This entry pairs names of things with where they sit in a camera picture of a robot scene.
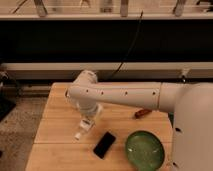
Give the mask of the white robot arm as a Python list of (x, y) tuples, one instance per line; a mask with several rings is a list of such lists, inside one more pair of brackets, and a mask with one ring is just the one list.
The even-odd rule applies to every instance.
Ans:
[(213, 171), (213, 83), (100, 83), (84, 70), (65, 96), (89, 119), (102, 102), (173, 114), (171, 171)]

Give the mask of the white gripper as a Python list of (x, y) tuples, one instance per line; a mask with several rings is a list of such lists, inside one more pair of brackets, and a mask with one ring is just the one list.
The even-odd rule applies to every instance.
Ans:
[(84, 117), (95, 118), (101, 113), (102, 105), (99, 103), (80, 103), (78, 110)]

